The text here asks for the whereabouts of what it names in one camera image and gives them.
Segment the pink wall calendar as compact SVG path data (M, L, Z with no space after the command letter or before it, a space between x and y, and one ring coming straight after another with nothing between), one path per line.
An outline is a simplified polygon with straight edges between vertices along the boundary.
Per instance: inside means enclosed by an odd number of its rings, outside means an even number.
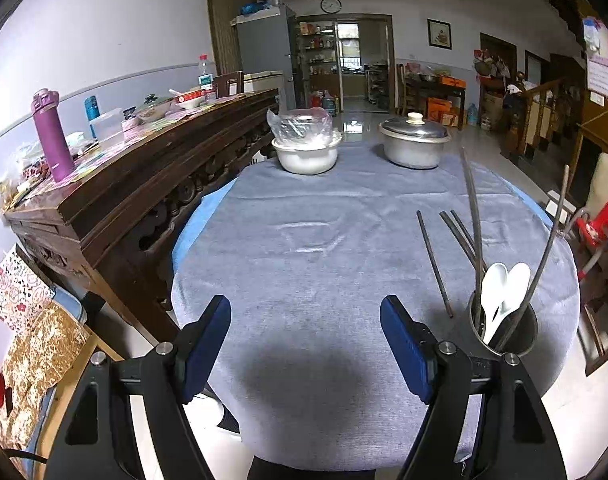
M599 18L583 18L587 88L608 98L608 29Z

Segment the dark metal utensil cup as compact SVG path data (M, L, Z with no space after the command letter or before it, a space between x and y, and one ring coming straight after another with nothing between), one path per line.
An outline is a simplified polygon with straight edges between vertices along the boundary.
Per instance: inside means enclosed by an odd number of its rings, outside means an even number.
M490 344L484 344L481 336L474 327L474 315L478 312L478 309L474 307L474 300L475 292L472 292L467 310L469 319L467 337L469 338L469 352L472 356L482 356L482 358L494 359L501 356L502 353L511 352L520 356L520 358L523 358L523 356L526 356L533 350L538 337L538 321L536 313L531 306L528 306L525 313L522 315L519 326L513 330L510 339L502 347L502 352L497 352L496 346L498 342L512 326L513 318L517 316L517 313L509 314L497 328Z

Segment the white chest freezer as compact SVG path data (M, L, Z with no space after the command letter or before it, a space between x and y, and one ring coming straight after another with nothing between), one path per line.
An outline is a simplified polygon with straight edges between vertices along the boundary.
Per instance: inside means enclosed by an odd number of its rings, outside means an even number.
M282 70L263 70L262 72L244 75L244 91L277 90L280 112L287 111L287 92Z

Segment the small white step stool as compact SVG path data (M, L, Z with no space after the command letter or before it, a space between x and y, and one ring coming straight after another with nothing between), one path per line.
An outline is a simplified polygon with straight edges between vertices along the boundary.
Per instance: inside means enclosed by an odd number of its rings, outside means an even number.
M545 212L551 219L556 218L558 206L560 205L560 203L563 203L560 214L560 224L562 226L565 226L566 223L568 223L576 213L577 206L573 205L566 198L562 200L560 194L557 191L549 190L547 192L547 203L545 206Z

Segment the dark chopstick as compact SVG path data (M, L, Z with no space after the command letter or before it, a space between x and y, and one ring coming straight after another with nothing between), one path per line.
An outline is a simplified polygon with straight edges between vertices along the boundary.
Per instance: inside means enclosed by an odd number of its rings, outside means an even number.
M562 178L562 185L561 185L561 191L560 191L560 197L562 200L564 200L566 198L566 192L568 192L569 182L570 182L570 166L566 165L563 168L563 178ZM546 263L548 261L548 258L549 258L550 252L551 252L552 245L554 244L554 239L556 238L556 236L559 233L560 214L561 214L561 210L562 210L562 205L563 205L563 203L560 203L560 205L558 206L556 218L554 218L554 223L552 223L552 226L551 226L551 229L549 232L549 236L548 236L548 240L545 245L545 249L542 253L542 256L540 257L536 272L535 272L532 280L530 281L530 284L528 285L528 291L526 292L526 295L522 301L522 304L520 305L520 308L516 311L516 313L514 313L513 317L510 318L510 324L509 324L507 330L505 331L505 333L502 334L502 338L500 338L497 341L496 347L494 348L494 350L499 354L502 354L502 352L504 352L505 346L508 344L509 340L512 338L513 333L520 326L523 315L524 315L525 311L528 310L528 306L530 305L530 302L534 295L535 289L537 288L538 282L539 282L540 278L542 277L542 274L544 272Z
M468 161L466 150L462 145L459 145L459 155L464 172L464 182L466 182L470 214L473 228L473 256L475 269L475 294L474 294L474 318L473 323L475 330L481 328L481 296L482 283L484 278L483 269L483 247L482 247L482 229L479 212L478 199L476 198L475 185L473 180L472 169Z
M464 238L467 240L473 256L476 257L474 238L473 238L473 235L471 234L471 232L468 230L467 226L464 224L464 220L462 220L460 218L459 214L457 214L457 211L455 209L450 209L450 214L453 217L453 220L455 220L456 225L458 226L460 232L462 233ZM479 257L479 259L480 259L480 263L482 264L482 269L485 273L488 269L488 266L482 257Z
M417 210L415 212L415 215L417 216L417 219L418 219L423 243L424 243L424 246L426 249L427 256L429 257L429 260L430 260L430 265L431 265L431 268L432 268L432 271L434 274L434 278L435 278L439 293L441 294L441 300L443 300L443 304L444 304L448 317L454 318L455 313L453 313L453 307L450 304L444 281L441 278L441 272L439 272L439 269L438 269L438 265L437 265L437 261L436 261L436 258L435 258L434 252L433 252L433 247L431 244L430 236L429 236L429 233L427 232L425 222L423 219L423 214L422 214L421 210Z
M467 256L472 266L474 266L475 269L482 270L482 264L480 263L478 255L476 255L476 257L473 256L467 240L460 232L455 220L453 220L453 217L450 214L450 211L441 211L439 213L439 216L441 217L441 220L443 220L446 224L450 233L453 234L453 237L455 237L456 242L459 244L460 248L464 252L464 255Z

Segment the dark wooden side table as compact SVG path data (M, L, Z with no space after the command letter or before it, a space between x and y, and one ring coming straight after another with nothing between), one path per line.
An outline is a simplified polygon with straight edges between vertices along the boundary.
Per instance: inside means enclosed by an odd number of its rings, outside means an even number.
M401 76L398 84L398 113L422 113L433 122L443 122L441 115L450 118L450 127L462 129L466 120L466 89L443 84L441 78L427 80L422 75Z

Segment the purple thermos bottle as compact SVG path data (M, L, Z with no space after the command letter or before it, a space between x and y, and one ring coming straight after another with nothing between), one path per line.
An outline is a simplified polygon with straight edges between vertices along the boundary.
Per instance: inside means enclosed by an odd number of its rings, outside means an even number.
M57 107L60 96L56 91L40 89L32 98L31 113L46 162L55 182L66 179L74 170Z

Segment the clear plastic water bottle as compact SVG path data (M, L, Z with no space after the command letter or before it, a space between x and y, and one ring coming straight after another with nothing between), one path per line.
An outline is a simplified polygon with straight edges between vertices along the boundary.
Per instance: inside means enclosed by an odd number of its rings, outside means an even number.
M212 91L214 79L217 76L216 64L207 54L199 56L199 86L206 92Z

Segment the blue round table cover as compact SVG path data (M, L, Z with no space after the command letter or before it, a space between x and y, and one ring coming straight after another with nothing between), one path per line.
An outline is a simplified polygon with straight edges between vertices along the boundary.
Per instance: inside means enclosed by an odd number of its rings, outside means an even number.
M201 199L197 209L190 214L187 223L185 223L185 226L181 229L175 246L171 251L171 267L173 268L173 274L178 272L190 247L205 229L207 222L212 218L212 215L215 214L216 209L230 192L236 180L237 179L233 179L229 183L223 185L222 188L218 188L217 191L205 195Z

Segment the grey tablecloth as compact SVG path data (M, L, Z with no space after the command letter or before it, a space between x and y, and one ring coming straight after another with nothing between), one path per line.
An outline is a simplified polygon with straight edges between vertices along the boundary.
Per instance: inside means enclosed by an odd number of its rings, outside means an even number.
M379 145L347 143L319 176L273 160L240 174L183 259L171 303L187 325L215 295L230 301L209 385L252 452L249 477L366 479L404 462L426 407L395 362L380 304L395 295L438 339L470 353L474 271L439 216L450 209L470 216L453 154L413 170Z

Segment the carved dark wooden sideboard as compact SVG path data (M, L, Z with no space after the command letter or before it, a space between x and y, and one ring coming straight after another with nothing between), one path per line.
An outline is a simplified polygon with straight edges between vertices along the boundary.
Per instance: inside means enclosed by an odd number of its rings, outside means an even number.
M28 254L103 298L152 344L174 338L162 268L202 198L269 148L275 89L245 93L133 142L5 213Z

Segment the framed flower picture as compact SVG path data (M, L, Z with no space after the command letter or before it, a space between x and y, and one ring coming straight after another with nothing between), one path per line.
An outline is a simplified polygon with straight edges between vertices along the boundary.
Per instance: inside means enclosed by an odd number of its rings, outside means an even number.
M432 18L428 18L426 21L429 46L446 50L453 49L450 24L438 20L432 20Z

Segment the white plastic spoon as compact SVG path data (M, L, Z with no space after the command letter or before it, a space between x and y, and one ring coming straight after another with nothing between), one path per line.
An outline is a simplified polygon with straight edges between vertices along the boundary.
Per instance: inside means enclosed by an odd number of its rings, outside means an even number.
M509 314L516 312L528 291L531 279L531 269L524 263L519 262L508 272L502 291L502 302L494 315L494 320L503 320Z
M507 267L493 263L486 271L481 290L481 307L485 315L482 341L489 344L496 333L499 323L499 312L505 299L505 284L508 276Z

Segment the round wall clock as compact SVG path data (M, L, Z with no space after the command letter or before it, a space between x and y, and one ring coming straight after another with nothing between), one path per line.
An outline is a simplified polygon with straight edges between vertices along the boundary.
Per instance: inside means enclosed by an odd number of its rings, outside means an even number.
M342 1L320 0L320 9L324 14L338 14L342 10Z

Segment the red child chair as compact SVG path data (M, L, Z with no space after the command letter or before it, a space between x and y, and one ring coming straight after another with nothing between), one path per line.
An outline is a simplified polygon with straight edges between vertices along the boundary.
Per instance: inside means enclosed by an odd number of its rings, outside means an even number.
M572 219L563 230L563 237L577 230L581 247L588 247L592 255L584 266L577 272L577 279L581 282L599 262L600 257L608 252L608 202L595 218L590 218L586 208L577 209Z

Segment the white bowl with plastic bag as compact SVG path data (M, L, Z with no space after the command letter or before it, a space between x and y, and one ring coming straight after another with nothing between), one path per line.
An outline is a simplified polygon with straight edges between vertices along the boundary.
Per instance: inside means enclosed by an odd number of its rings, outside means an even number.
M273 135L271 146L285 171L315 176L335 166L343 136L322 107L298 108L283 114L269 110L266 119Z

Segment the glass lidded bowl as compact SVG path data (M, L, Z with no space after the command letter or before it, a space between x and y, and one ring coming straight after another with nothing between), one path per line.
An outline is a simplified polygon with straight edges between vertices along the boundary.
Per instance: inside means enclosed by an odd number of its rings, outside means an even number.
M172 96L156 96L156 94L152 93L134 110L134 114L141 124L149 124L150 122L156 122L156 120L164 118L173 103L174 98Z

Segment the aluminium pot with lid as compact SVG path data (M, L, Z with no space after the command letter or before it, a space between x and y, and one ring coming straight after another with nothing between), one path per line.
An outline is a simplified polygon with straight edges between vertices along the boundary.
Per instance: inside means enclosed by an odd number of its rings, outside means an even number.
M417 169L434 169L441 161L444 148L451 140L447 128L432 122L421 113L383 120L379 127L384 154L395 165Z

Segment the grey refrigerator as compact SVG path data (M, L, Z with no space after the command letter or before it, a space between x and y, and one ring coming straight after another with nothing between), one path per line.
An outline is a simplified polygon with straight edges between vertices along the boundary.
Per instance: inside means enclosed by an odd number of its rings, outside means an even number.
M237 31L246 74L281 72L280 105L294 110L301 104L302 71L297 46L296 14L284 3L239 15L230 22Z

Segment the red white ceramic bowl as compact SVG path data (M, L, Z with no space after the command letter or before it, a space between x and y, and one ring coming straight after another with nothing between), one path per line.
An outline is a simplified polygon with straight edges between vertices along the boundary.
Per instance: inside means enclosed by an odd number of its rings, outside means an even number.
M182 110L195 110L207 101L207 91L203 89L190 90L187 92L178 92L169 90L174 102L182 108Z

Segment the teal thermos bottle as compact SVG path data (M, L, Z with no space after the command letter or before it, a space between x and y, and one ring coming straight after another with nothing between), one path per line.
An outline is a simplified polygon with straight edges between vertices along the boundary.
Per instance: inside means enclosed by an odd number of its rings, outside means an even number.
M88 96L83 101L84 110L89 122L90 133L93 139L96 138L96 134L93 127L93 121L100 116L100 110L98 109L98 101L96 96Z

